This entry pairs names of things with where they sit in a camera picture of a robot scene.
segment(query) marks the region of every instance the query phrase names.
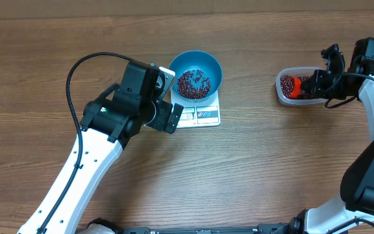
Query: white container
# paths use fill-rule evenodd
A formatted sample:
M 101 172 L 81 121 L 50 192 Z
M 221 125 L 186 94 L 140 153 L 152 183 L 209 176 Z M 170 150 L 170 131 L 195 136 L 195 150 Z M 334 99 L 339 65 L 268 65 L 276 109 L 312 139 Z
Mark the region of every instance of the white container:
M 322 68 L 318 67 L 300 67 L 300 68 L 286 68 L 283 69 L 277 76 L 276 86 L 279 103 L 286 106 L 303 106 L 303 105 L 312 105 L 317 103 L 326 102 L 326 99 L 317 98 L 317 99 L 290 99 L 285 97 L 281 90 L 281 77 L 283 75 L 291 75 L 294 77 L 298 76 L 312 76 L 315 70 L 321 70 Z

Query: wooden tabletop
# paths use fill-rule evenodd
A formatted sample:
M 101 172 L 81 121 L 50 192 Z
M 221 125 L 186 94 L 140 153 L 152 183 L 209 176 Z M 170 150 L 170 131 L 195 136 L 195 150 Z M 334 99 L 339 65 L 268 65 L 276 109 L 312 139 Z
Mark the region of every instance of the wooden tabletop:
M 374 37 L 374 11 L 134 16 L 0 21 L 0 233 L 33 214 L 75 141 L 65 83 L 72 65 L 110 51 L 168 66 L 198 49 L 220 62 L 219 127 L 143 128 L 105 174 L 80 222 L 123 227 L 288 222 L 335 196 L 369 144 L 364 108 L 289 108 L 273 86 L 285 68 L 321 66 L 339 43 L 348 64 Z M 71 82 L 75 109 L 120 82 L 126 63 L 98 57 Z M 354 233 L 374 233 L 366 226 Z

